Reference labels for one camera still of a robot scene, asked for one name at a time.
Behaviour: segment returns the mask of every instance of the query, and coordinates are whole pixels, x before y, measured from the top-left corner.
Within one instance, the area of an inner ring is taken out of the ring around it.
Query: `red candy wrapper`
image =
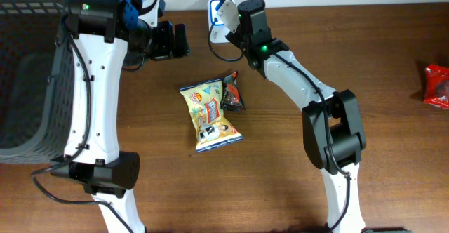
[[[426,68],[427,89],[425,103],[449,109],[449,69],[430,65]]]

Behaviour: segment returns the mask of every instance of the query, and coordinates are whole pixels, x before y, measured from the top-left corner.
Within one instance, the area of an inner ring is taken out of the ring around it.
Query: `wooden tabletop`
[[[323,180],[302,145],[302,116],[275,84],[245,60],[209,51],[207,12],[169,12],[184,23],[192,54],[148,62],[122,75],[118,133],[138,152],[135,186],[150,232],[277,232],[322,227]],[[368,146],[358,187],[367,227],[449,230],[449,111],[422,103],[424,68],[449,65],[449,4],[329,6],[267,10],[282,39],[316,77],[358,97]],[[237,57],[230,45],[216,46]],[[245,112],[225,116],[244,141],[195,152],[195,130],[181,86],[238,70]],[[47,199],[29,173],[40,166],[0,165],[0,232],[106,232],[96,206]],[[41,177],[59,197],[90,199],[81,186]]]

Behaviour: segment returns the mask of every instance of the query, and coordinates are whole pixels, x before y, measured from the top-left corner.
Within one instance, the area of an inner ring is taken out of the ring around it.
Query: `chip bag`
[[[223,116],[221,79],[180,89],[196,129],[196,151],[205,152],[243,139]]]
[[[239,90],[237,89],[237,75],[239,75],[238,72],[233,72],[223,79],[224,92],[221,102],[223,110],[241,111],[246,109]]]
[[[449,69],[430,65],[426,68],[425,103],[449,109]]]

